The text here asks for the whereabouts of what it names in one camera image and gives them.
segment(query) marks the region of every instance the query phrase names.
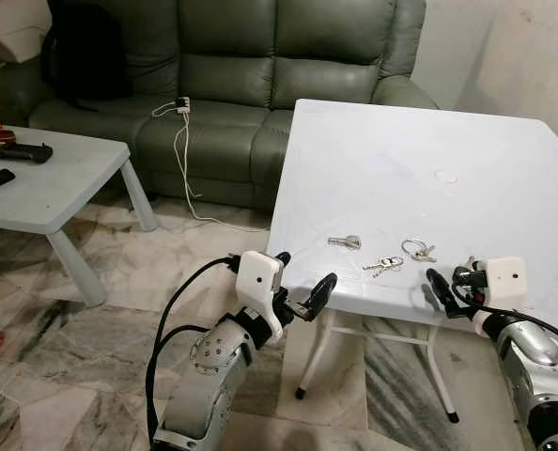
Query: white coffee table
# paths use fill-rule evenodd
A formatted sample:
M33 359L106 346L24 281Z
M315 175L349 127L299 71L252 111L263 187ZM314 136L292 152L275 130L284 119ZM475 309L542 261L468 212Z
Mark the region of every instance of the white coffee table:
M329 246L359 235L362 249ZM527 264L524 310L558 327L558 138L542 122L513 117L302 100L296 104L267 252L292 259L283 285L304 293L328 272L336 310L430 326L426 340L333 325L307 365L306 390L331 332L426 346L442 402L454 407L434 357L445 320L426 301L428 263L403 254L419 238L436 245L433 266L450 277L471 255ZM363 265L403 256L400 272L372 278Z
M0 160L16 179L0 186L0 228L47 236L88 305L106 299L97 275L72 245L62 226L120 169L145 231L158 221L131 165L125 143L43 130L7 127L21 144L45 143L54 155L44 164Z

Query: sofa armrest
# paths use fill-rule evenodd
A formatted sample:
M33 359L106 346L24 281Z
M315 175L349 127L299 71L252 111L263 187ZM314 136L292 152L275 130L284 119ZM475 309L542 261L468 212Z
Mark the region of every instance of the sofa armrest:
M53 97L54 92L41 80L38 56L0 69L0 121L3 124L26 127L33 110Z
M438 109L436 102L405 75L382 78L375 87L371 103Z

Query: black cable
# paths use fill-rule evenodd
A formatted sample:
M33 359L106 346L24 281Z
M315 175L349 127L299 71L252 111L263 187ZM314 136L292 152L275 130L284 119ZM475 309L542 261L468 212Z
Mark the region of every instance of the black cable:
M173 294L173 297L170 298L170 301L166 305L166 307L163 311L163 315L160 318L160 324L158 325L158 331L156 332L156 338L154 339L154 349L156 349L156 346L158 346L158 344L160 343L160 340L163 337L164 324L166 323L166 318L168 317L168 314L170 313L170 309L173 308L173 305L175 304L175 301L178 299L178 297L181 295L181 293L183 291L185 291L185 288L187 288L195 279L197 279L202 274L202 272L212 268L215 265L220 265L221 263L231 265L233 263L233 259L234 259L234 257L223 257L223 258L217 258L215 260L212 260L212 261L208 262L203 267L201 267L199 270L194 272L192 274L192 276L189 279L187 279L187 281L175 292L175 294Z
M154 382L156 377L156 364L158 363L158 356L162 352L164 346L170 341L172 337L176 334L180 334L185 331L195 331L195 332L207 332L209 329L201 326L194 326L192 324L187 324L184 326L179 326L172 331L170 331L162 339L162 341L154 347L154 351L151 353L151 358L147 364L146 370L146 410L147 410L147 435L149 436L149 443L151 444L154 440L154 434L156 433L156 428L158 427L158 415L156 414L156 407L154 406Z
M537 324L541 328L546 329L547 331L551 331L553 334L558 336L558 329L548 324L546 321L543 321L542 319L538 319L530 315L525 315L524 313L516 312L514 310L503 310L501 308L487 307L485 305L482 305L481 303L476 302L470 296L463 296L462 294L460 294L460 291L458 291L458 287L461 287L461 285L452 284L453 292L461 301L463 301L467 305L470 305L471 307L475 307L478 310L483 310L484 312L493 313L496 315L507 315L509 317L530 321L534 324Z

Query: key ring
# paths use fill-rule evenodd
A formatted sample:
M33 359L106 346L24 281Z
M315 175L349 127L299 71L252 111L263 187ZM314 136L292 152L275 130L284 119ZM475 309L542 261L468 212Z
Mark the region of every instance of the key ring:
M409 243L414 244L419 250L413 252L410 249L410 246L407 247L407 244ZM408 254L415 261L430 261L432 263L438 261L436 258L429 256L429 253L433 251L436 246L427 246L424 241L421 241L418 238L407 238L400 244L400 247L405 254Z

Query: black backpack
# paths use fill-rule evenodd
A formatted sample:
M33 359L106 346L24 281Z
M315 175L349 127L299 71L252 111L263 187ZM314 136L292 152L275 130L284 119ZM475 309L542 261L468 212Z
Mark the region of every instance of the black backpack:
M131 94L120 24L93 4L48 0L52 28L41 49L41 76L68 103Z

